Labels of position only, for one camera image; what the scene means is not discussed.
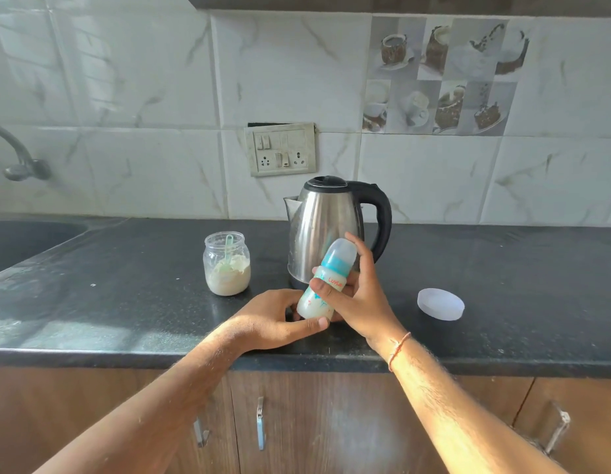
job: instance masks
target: transparent jar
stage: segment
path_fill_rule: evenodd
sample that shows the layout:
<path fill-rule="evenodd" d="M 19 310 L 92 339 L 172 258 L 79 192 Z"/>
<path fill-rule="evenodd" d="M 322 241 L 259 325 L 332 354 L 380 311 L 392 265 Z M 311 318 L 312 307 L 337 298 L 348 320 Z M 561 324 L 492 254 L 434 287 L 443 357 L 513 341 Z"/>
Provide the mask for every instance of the transparent jar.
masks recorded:
<path fill-rule="evenodd" d="M 232 296 L 251 281 L 251 254 L 238 231 L 220 231 L 204 240 L 204 277 L 212 293 Z"/>

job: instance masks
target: orange wristband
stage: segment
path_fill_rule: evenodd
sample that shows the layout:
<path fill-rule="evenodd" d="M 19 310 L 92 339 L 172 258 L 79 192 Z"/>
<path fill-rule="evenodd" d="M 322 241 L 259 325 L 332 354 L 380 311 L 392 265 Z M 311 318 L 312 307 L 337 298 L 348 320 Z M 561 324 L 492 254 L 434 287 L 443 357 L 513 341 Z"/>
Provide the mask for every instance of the orange wristband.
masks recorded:
<path fill-rule="evenodd" d="M 393 358 L 395 358 L 398 355 L 398 353 L 402 349 L 402 344 L 410 337 L 411 337 L 411 333 L 408 332 L 403 336 L 403 338 L 399 342 L 395 343 L 395 348 L 393 349 L 393 353 L 391 354 L 391 357 L 389 358 L 389 362 L 387 363 L 389 366 L 389 371 L 393 372 L 393 369 L 391 369 L 391 363 L 393 362 Z"/>

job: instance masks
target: cabinet handle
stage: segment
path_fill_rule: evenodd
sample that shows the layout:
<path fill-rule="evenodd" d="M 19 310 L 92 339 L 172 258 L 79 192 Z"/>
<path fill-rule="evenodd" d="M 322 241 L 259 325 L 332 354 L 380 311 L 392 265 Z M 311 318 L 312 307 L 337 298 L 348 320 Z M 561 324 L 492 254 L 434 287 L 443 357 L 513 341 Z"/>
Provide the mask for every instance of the cabinet handle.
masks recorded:
<path fill-rule="evenodd" d="M 196 421 L 194 421 L 194 433 L 196 433 L 196 442 L 198 443 L 198 447 L 206 446 L 207 440 L 209 439 L 209 431 L 202 430 L 200 418 L 196 418 Z"/>
<path fill-rule="evenodd" d="M 257 443 L 259 444 L 259 450 L 264 450 L 264 441 L 266 436 L 264 435 L 264 398 L 257 399 Z"/>
<path fill-rule="evenodd" d="M 544 447 L 543 451 L 545 454 L 550 455 L 554 450 L 555 446 L 560 442 L 560 439 L 564 436 L 569 429 L 569 424 L 571 423 L 571 416 L 568 412 L 564 411 L 558 403 L 555 401 L 551 402 L 551 405 L 556 408 L 558 415 L 560 416 L 560 422 L 554 429 L 547 446 Z"/>

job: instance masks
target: electric kettle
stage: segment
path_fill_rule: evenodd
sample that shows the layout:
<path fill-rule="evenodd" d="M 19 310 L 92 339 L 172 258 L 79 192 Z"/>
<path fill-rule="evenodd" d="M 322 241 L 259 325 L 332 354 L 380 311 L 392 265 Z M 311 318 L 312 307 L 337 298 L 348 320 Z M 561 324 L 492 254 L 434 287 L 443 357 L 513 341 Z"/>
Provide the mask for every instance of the electric kettle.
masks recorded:
<path fill-rule="evenodd" d="M 360 204 L 377 210 L 378 233 L 371 251 L 377 261 L 391 234 L 391 204 L 375 184 L 317 176 L 304 184 L 298 197 L 283 199 L 290 221 L 288 273 L 290 283 L 305 289 L 312 268 L 321 264 L 329 246 L 345 231 L 365 239 Z"/>

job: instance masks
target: black kettle handle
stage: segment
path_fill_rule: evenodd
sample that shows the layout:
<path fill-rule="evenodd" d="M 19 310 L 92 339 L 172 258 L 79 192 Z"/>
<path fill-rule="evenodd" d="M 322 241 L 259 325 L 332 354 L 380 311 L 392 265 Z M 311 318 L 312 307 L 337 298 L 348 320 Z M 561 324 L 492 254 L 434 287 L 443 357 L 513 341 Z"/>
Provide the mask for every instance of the black kettle handle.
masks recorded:
<path fill-rule="evenodd" d="M 359 203 L 365 203 L 376 207 L 376 219 L 378 220 L 378 233 L 371 252 L 374 262 L 385 251 L 386 244 L 391 235 L 391 204 L 386 194 L 377 184 L 370 184 L 362 181 L 348 181 L 354 196 Z"/>

